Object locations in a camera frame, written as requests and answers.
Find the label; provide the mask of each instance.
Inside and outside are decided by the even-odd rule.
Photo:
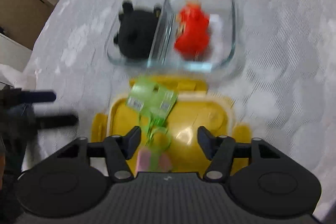
[[[126,105],[140,114],[150,113],[154,119],[165,120],[177,100],[177,93],[146,78],[134,83]]]

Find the pink object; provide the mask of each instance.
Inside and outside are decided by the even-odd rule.
[[[149,172],[152,152],[143,147],[138,152],[136,160],[135,174],[138,172]],[[172,170],[171,161],[166,153],[162,153],[159,159],[158,172],[169,172]]]

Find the barcode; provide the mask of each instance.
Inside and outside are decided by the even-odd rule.
[[[161,106],[160,106],[160,109],[167,112],[170,108],[170,103],[168,102],[162,102],[161,103]]]
[[[173,92],[166,92],[166,94],[165,94],[165,99],[168,99],[168,100],[170,100],[170,99],[172,99],[172,98],[173,98],[173,95],[174,95],[174,93],[173,93]]]
[[[137,111],[141,111],[143,108],[143,103],[133,97],[130,97],[127,100],[127,105],[131,108],[136,109]]]

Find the green plastic keychain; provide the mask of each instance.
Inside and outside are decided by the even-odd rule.
[[[158,171],[159,158],[171,144],[171,135],[165,127],[165,122],[176,100],[177,93],[146,77],[137,79],[127,98],[126,105],[139,113],[139,125],[141,117],[148,118],[147,125],[140,127],[142,133],[146,134],[146,146],[152,152],[150,171]],[[154,145],[154,136],[158,133],[167,137],[167,145]]]

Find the white cabinet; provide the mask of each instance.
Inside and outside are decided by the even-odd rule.
[[[0,34],[0,64],[9,65],[22,72],[28,63],[31,54],[32,51],[30,49]],[[8,81],[1,73],[0,82],[8,84]]]

